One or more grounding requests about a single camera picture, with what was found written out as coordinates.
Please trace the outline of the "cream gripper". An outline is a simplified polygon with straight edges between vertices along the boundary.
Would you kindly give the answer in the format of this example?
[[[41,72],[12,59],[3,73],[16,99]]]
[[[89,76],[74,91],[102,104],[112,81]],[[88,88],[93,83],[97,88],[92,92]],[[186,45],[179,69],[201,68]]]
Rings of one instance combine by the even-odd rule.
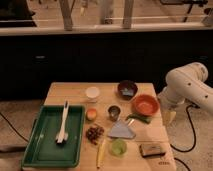
[[[161,103],[161,114],[163,124],[165,126],[168,126],[176,116],[176,105]]]

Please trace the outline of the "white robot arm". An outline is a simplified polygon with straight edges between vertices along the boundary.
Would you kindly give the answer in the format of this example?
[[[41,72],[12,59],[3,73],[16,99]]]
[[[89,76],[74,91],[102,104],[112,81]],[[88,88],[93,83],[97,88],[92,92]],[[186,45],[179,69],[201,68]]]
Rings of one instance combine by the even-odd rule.
[[[207,78],[208,70],[199,62],[172,69],[166,74],[166,86],[157,95],[165,126],[174,120],[176,108],[185,100],[213,114],[213,88],[205,84]]]

